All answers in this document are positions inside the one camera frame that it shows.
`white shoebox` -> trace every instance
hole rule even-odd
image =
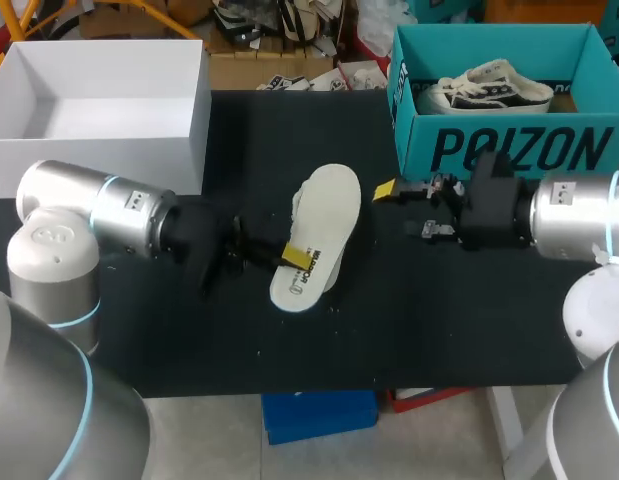
[[[0,198],[38,160],[199,194],[208,76],[196,40],[13,44],[0,67]]]

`sneaker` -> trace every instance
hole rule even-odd
[[[441,78],[416,101],[423,115],[547,113],[553,89],[517,73],[507,60],[494,60],[457,78]]]

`black table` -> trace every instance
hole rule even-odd
[[[384,92],[214,93],[203,192],[261,236],[288,235],[292,195],[317,167],[358,174],[363,206],[338,283],[288,314],[263,270],[224,275],[203,303],[166,260],[105,255],[96,361],[149,397],[570,381],[580,368],[562,301],[593,267],[407,237],[405,220],[444,212],[371,204],[398,173],[392,135]],[[3,291],[18,226],[0,200]]]

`tiled floor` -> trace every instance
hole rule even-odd
[[[367,430],[271,447],[260,397],[153,399],[154,480],[500,480],[482,390],[396,415]]]

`robotic arm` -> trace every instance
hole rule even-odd
[[[199,294],[225,259],[302,270],[311,264],[285,242],[250,238],[239,218],[202,197],[180,204],[169,190],[53,160],[27,170],[16,209],[24,225],[7,254],[14,301],[89,353],[98,341],[99,247],[170,256]]]
[[[510,161],[487,152],[466,186],[451,175],[419,183],[396,179],[378,187],[376,199],[445,205],[448,224],[409,226],[411,235],[430,243],[535,248],[545,258],[601,265],[573,285],[563,307],[569,338],[589,365],[619,341],[619,171],[548,174],[529,182],[514,176]]]

